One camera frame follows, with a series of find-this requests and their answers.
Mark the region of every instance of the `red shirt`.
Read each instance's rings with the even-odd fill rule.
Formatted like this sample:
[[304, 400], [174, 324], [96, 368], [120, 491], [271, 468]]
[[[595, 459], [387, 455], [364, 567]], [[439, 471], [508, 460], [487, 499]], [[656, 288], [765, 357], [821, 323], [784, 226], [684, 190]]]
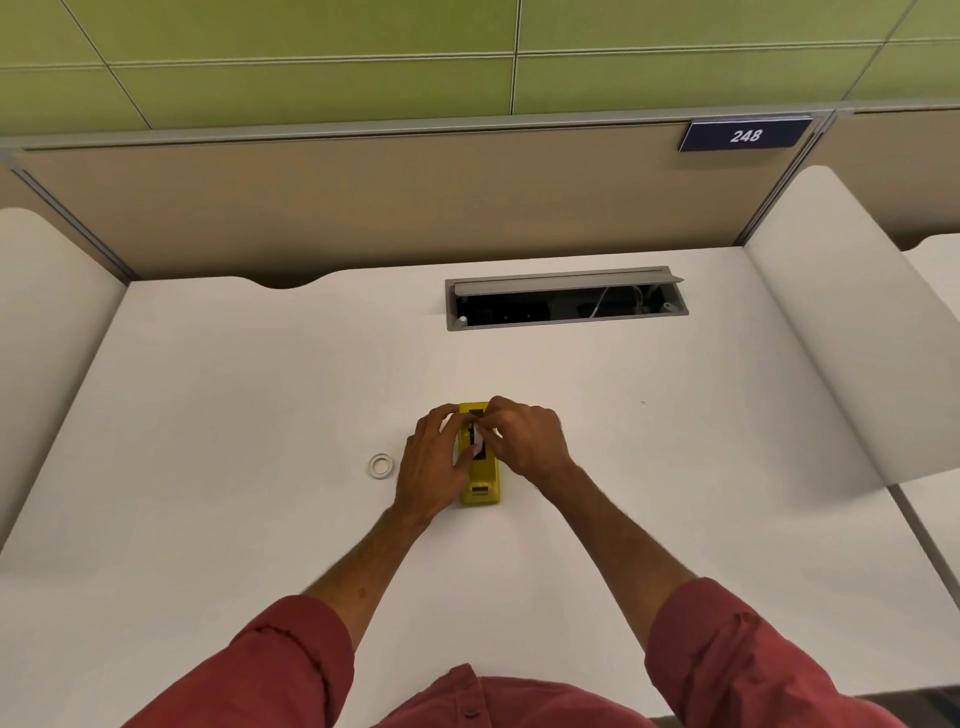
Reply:
[[[829, 676], [710, 579], [683, 585], [650, 632], [647, 672], [687, 728], [902, 726], [837, 692]], [[125, 728], [330, 728], [353, 680], [346, 627], [325, 604], [285, 596]], [[653, 728], [599, 695], [455, 667], [379, 728]]]

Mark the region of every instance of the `blue sign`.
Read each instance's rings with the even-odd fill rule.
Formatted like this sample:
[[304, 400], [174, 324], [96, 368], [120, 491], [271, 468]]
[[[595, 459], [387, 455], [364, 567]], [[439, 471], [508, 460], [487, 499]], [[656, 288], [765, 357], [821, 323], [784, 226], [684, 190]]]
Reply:
[[813, 121], [810, 116], [693, 121], [680, 143], [681, 152], [792, 147]]

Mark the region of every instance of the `green wall tile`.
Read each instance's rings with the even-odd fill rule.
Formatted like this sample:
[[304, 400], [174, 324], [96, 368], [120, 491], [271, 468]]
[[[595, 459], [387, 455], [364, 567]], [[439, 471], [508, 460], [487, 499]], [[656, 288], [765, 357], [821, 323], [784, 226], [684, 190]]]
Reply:
[[884, 40], [909, 0], [523, 0], [521, 50]]
[[920, 0], [894, 40], [927, 37], [960, 38], [960, 0]]
[[511, 59], [119, 68], [155, 128], [505, 114]]
[[852, 99], [960, 97], [960, 42], [887, 45], [851, 93]]
[[513, 51], [516, 0], [68, 0], [108, 62]]
[[872, 47], [521, 57], [516, 113], [835, 101]]
[[60, 0], [0, 2], [0, 66], [100, 63]]
[[0, 71], [0, 134], [146, 129], [105, 68]]

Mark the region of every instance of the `right hand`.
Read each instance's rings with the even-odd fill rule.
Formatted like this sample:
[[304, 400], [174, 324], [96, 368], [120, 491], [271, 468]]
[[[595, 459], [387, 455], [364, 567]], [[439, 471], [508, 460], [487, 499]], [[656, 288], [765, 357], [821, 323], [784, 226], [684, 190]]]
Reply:
[[552, 409], [494, 397], [475, 426], [493, 454], [547, 498], [557, 476], [576, 468], [566, 449], [560, 418]]

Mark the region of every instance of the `hand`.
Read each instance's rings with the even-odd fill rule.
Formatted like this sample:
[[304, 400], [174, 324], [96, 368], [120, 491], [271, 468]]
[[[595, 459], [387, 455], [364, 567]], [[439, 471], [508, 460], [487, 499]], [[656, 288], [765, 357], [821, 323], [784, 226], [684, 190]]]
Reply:
[[[456, 404], [434, 407], [417, 422], [417, 430], [407, 438], [400, 472], [396, 477], [394, 509], [425, 528], [433, 517], [460, 495], [470, 482], [471, 449], [453, 462], [453, 444], [473, 415], [461, 414]], [[453, 415], [441, 429], [447, 415]]]
[[[552, 409], [494, 397], [476, 428], [500, 460], [553, 499], [556, 476], [576, 468], [566, 449], [560, 418]], [[496, 428], [497, 436], [492, 431]]]

